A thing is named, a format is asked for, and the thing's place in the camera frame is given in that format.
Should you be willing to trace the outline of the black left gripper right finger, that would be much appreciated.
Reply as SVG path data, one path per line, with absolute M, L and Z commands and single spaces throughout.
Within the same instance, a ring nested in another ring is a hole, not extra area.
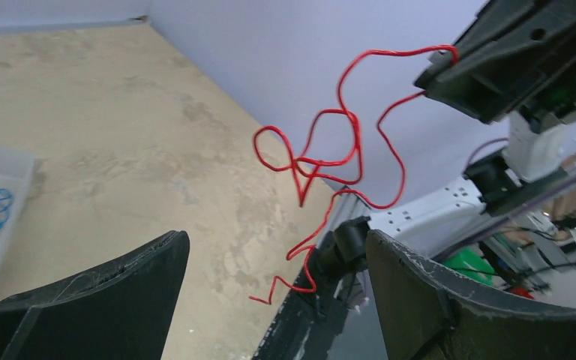
M 367 266 L 390 359 L 576 359 L 576 309 L 474 281 L 379 230 Z

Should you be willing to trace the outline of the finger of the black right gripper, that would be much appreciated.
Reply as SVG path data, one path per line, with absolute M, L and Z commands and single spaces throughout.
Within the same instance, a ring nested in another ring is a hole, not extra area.
M 576 121 L 576 1 L 489 1 L 415 80 L 432 100 L 484 124 L 511 112 Z

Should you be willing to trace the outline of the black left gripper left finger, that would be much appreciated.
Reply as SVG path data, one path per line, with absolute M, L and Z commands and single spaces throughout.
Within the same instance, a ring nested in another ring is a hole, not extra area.
M 0 359 L 159 359 L 190 254 L 170 231 L 0 301 Z

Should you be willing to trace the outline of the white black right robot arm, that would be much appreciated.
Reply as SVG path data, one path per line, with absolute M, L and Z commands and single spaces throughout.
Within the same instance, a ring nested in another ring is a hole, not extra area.
M 508 120 L 503 148 L 467 165 L 441 190 L 374 212 L 371 230 L 442 255 L 576 181 L 563 145 L 576 123 L 576 1 L 489 1 L 415 85 L 480 121 Z

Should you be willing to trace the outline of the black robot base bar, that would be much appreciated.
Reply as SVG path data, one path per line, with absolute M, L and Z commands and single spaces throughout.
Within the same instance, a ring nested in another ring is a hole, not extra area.
M 367 269 L 368 216 L 346 220 L 327 232 L 293 282 L 315 292 L 291 289 L 252 355 L 253 359 L 327 359 L 341 334 L 350 305 L 362 293 L 358 274 Z

